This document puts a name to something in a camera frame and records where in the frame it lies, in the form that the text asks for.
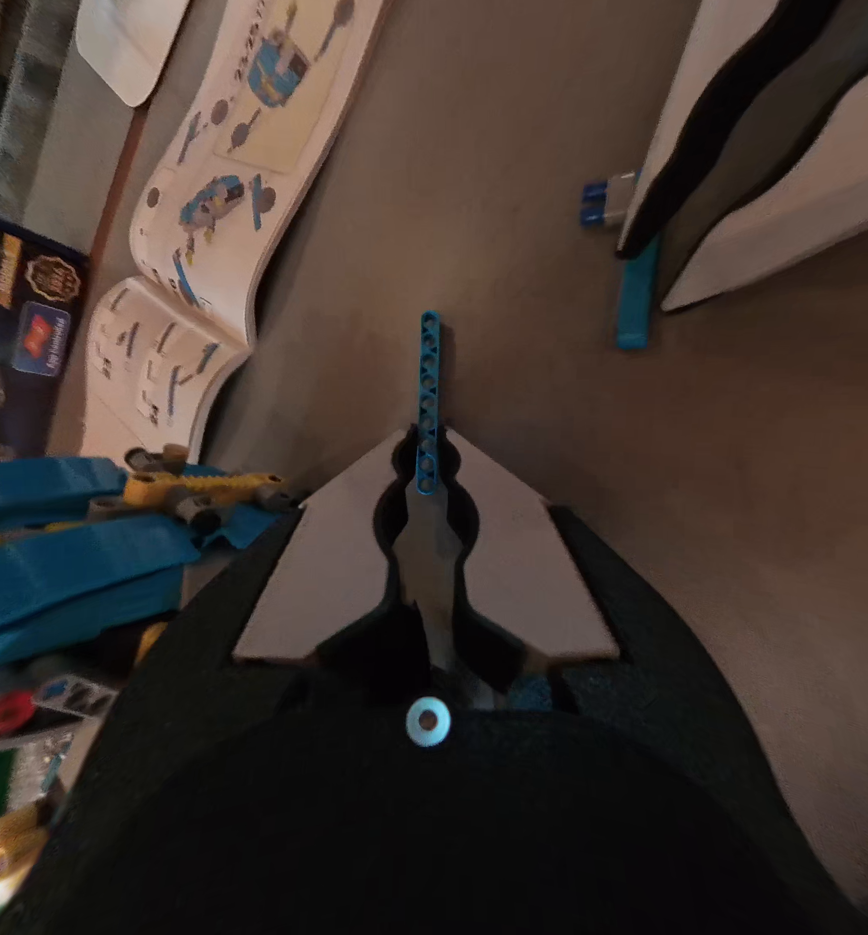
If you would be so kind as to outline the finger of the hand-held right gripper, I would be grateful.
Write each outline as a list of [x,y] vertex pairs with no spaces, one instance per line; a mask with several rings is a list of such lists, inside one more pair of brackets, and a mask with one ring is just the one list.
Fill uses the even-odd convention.
[[836,1],[704,1],[618,241],[635,259],[717,165],[745,111],[825,28]]
[[662,254],[662,311],[696,306],[868,228],[868,44],[814,44],[760,91]]

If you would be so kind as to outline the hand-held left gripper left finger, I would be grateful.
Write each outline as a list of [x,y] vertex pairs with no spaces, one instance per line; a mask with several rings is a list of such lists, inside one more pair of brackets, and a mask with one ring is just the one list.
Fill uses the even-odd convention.
[[393,546],[408,522],[416,448],[416,427],[394,432],[304,501],[235,660],[303,661],[386,600],[400,601]]

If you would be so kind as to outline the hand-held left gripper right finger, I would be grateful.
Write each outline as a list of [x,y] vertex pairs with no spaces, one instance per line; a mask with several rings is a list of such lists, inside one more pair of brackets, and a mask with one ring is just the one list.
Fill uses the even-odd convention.
[[614,660],[620,650],[546,499],[454,429],[441,438],[460,543],[452,639],[468,664]]

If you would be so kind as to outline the blue grey pin connector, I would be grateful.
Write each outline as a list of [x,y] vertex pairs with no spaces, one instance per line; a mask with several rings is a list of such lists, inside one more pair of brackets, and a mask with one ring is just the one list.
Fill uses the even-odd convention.
[[633,202],[639,176],[639,171],[633,171],[585,184],[580,199],[580,226],[622,227]]

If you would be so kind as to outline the blue perforated beam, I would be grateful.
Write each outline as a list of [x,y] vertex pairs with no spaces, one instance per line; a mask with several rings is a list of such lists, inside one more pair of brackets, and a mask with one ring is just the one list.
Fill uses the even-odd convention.
[[638,257],[621,263],[615,337],[621,352],[644,350],[648,346],[660,252],[661,236],[657,235]]
[[432,496],[440,478],[440,314],[435,310],[427,310],[420,320],[416,427],[416,488]]

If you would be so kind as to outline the grey desk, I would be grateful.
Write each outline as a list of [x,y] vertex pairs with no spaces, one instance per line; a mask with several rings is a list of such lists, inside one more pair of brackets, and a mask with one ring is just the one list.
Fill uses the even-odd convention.
[[697,2],[394,2],[203,457],[315,488],[442,410],[686,620],[868,914],[868,232],[615,349],[589,181],[643,161]]

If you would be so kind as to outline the blue yellow toy vehicle model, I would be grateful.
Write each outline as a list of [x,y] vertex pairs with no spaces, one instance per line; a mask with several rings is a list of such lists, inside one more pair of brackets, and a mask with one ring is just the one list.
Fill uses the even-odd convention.
[[241,551],[306,495],[269,473],[191,464],[183,446],[8,459],[0,447],[0,751],[99,717],[113,674],[86,647],[183,602],[188,567]]

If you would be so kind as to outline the open instruction booklet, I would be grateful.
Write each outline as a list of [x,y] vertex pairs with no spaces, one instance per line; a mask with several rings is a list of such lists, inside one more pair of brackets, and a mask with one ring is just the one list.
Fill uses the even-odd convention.
[[95,305],[77,452],[180,445],[256,341],[266,267],[331,150],[389,2],[228,2],[129,228],[137,274]]

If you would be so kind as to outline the dark printed toy box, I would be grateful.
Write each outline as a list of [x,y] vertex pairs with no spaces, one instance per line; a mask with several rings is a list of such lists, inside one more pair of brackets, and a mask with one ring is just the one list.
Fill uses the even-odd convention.
[[0,462],[46,452],[89,272],[86,254],[0,219]]

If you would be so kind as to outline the yellow brick connectors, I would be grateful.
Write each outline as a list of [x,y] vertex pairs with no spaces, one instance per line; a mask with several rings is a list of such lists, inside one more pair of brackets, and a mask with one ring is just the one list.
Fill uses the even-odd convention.
[[39,798],[0,816],[0,908],[17,893],[50,837],[52,804]]

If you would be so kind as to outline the white tray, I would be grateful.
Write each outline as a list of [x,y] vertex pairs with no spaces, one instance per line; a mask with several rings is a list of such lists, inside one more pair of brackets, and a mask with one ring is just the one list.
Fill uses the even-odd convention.
[[82,1],[75,41],[82,59],[125,106],[155,89],[190,3]]

